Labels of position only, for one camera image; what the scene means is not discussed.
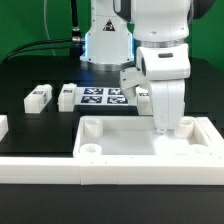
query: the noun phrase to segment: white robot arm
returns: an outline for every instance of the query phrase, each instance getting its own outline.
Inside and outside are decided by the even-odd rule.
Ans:
[[[127,99],[135,96],[137,85],[148,90],[159,133],[178,127],[183,114],[190,6],[191,0],[114,0],[115,12],[135,23],[139,46],[136,68],[121,71],[121,89]]]

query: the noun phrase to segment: white cube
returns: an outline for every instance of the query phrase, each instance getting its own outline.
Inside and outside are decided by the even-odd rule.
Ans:
[[[8,132],[8,120],[6,115],[0,115],[0,141],[5,137]]]
[[[39,114],[52,98],[50,85],[38,85],[25,99],[25,113]]]
[[[64,84],[58,97],[58,108],[60,112],[72,112],[75,106],[75,90],[77,85]]]

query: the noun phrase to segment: black table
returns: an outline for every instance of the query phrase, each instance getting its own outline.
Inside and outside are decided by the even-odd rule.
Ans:
[[[192,59],[186,80],[185,114],[207,116],[224,136],[224,76]],[[80,68],[68,57],[23,56],[0,66],[0,114],[9,132],[0,156],[72,157],[84,115],[137,115],[135,107],[78,106],[59,113],[63,84],[118,87],[118,72]],[[23,99],[38,84],[53,97],[39,115],[24,113]],[[223,223],[224,186],[0,185],[0,223]]]

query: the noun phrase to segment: black cable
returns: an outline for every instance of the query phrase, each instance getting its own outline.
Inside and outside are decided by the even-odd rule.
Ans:
[[[76,0],[71,0],[71,8],[72,8],[72,25],[73,27],[78,27],[78,10],[77,10],[77,2]]]
[[[31,52],[31,51],[42,51],[42,50],[63,50],[63,49],[70,49],[70,46],[68,47],[45,47],[45,48],[33,48],[33,49],[28,49],[28,50],[20,50],[14,53],[11,53],[10,55],[8,55],[7,57],[4,58],[4,60],[0,63],[0,65],[4,62],[7,62],[11,57],[17,55],[17,54],[22,54],[22,53],[26,53],[26,52]]]
[[[1,61],[0,65],[6,62],[11,56],[13,56],[15,53],[22,51],[23,49],[37,46],[37,45],[45,45],[45,44],[58,44],[58,43],[72,43],[72,39],[58,39],[58,40],[44,40],[44,41],[36,41],[32,43],[28,43],[25,45],[22,45],[13,51],[11,51],[9,54],[6,55],[6,57]]]

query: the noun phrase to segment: green screen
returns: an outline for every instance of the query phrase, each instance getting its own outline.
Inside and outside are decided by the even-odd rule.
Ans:
[[[47,6],[46,17],[44,5]],[[90,0],[78,0],[79,26],[83,35],[90,27],[90,5]],[[191,25],[188,43],[190,56],[206,59],[224,74],[223,12],[224,1],[216,0],[209,13]],[[70,0],[0,0],[0,59],[23,44],[46,40],[46,24],[51,39],[70,38]],[[52,51],[35,54],[52,55]],[[56,55],[68,55],[68,51],[56,50]]]

